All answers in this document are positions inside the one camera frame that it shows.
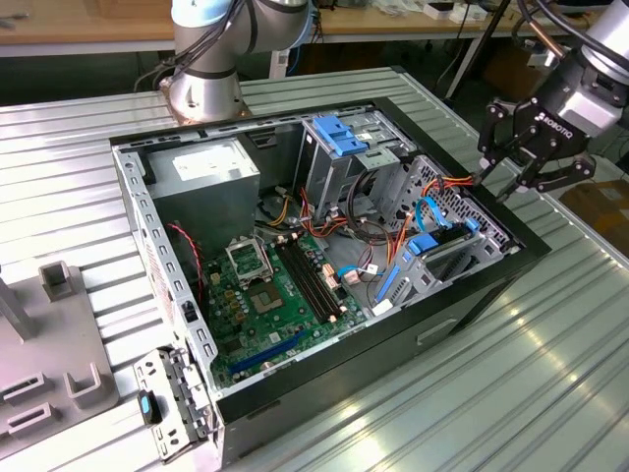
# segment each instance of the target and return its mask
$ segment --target red cable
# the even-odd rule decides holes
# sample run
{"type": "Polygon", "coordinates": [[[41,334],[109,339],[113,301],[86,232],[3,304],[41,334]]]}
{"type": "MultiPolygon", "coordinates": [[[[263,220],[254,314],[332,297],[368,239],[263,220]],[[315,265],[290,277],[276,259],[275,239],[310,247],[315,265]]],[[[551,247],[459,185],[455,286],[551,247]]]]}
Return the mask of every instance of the red cable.
{"type": "Polygon", "coordinates": [[[173,223],[168,223],[166,226],[168,226],[169,228],[173,228],[176,231],[179,231],[179,233],[188,240],[188,244],[190,244],[190,247],[193,250],[193,254],[195,255],[195,262],[197,263],[197,277],[199,278],[199,303],[200,303],[200,299],[201,299],[201,293],[203,291],[203,285],[202,282],[200,280],[201,277],[201,270],[200,270],[200,259],[199,259],[199,253],[197,252],[197,245],[195,244],[195,242],[193,241],[193,238],[191,238],[188,233],[186,231],[184,231],[183,229],[181,229],[179,226],[177,226],[176,224],[173,223]]]}

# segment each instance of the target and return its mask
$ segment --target blue latch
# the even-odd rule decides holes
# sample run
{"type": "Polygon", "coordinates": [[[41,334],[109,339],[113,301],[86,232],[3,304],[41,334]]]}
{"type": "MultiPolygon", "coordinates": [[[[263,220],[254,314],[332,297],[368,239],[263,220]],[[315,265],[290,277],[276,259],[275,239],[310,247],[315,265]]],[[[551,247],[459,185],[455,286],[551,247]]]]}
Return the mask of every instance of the blue latch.
{"type": "Polygon", "coordinates": [[[476,233],[481,229],[481,224],[478,223],[474,218],[466,218],[465,225],[470,228],[470,231],[472,231],[473,233],[476,233]]]}
{"type": "Polygon", "coordinates": [[[435,248],[438,245],[434,238],[427,233],[415,236],[409,241],[409,249],[415,256],[425,253],[428,249],[435,248]]]}
{"type": "Polygon", "coordinates": [[[339,156],[357,154],[369,148],[367,143],[359,141],[350,131],[350,127],[341,123],[336,116],[314,118],[313,126],[339,156]]]}

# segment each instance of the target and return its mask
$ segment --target gray plastic holder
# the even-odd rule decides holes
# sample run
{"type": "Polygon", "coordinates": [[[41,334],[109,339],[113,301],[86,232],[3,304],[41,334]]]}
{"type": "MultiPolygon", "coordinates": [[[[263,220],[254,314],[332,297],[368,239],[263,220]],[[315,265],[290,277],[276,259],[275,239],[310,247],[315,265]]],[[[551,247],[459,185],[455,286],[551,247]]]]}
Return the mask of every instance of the gray plastic holder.
{"type": "Polygon", "coordinates": [[[119,399],[81,272],[63,262],[0,278],[0,459],[119,399]]]}

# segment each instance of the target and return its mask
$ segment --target metal table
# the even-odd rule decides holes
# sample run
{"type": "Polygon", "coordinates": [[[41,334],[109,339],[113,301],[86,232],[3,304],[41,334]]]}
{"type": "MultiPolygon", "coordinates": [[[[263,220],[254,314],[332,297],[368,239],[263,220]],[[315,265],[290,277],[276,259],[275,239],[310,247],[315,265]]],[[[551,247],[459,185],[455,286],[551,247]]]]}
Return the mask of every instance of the metal table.
{"type": "MultiPolygon", "coordinates": [[[[391,69],[250,82],[243,92],[254,113],[388,96],[464,165],[477,164],[474,130],[391,69]]],[[[11,282],[59,259],[82,268],[123,398],[0,470],[161,467],[131,365],[171,333],[129,233],[106,138],[170,126],[154,92],[0,109],[2,275],[11,282]]],[[[503,166],[489,188],[509,172],[503,166]]],[[[549,196],[508,204],[551,255],[471,327],[228,469],[629,467],[629,264],[549,196]]],[[[165,470],[187,470],[200,454],[165,470]]]]}

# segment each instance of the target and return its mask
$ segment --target connector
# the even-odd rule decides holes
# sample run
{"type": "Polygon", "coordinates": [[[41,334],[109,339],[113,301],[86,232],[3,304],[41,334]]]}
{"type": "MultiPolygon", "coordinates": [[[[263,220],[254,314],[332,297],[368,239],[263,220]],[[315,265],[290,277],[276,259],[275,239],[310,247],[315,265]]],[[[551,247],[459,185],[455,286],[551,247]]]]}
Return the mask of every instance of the connector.
{"type": "Polygon", "coordinates": [[[323,272],[323,275],[325,275],[326,278],[331,277],[332,275],[334,275],[334,268],[331,264],[324,264],[321,267],[321,272],[323,272]]]}
{"type": "Polygon", "coordinates": [[[343,274],[343,279],[347,282],[348,285],[356,285],[361,281],[361,278],[358,276],[357,270],[348,270],[343,274]]]}
{"type": "Polygon", "coordinates": [[[340,287],[338,282],[334,280],[334,277],[327,277],[325,279],[325,284],[330,288],[330,290],[336,290],[338,287],[340,287]]]}

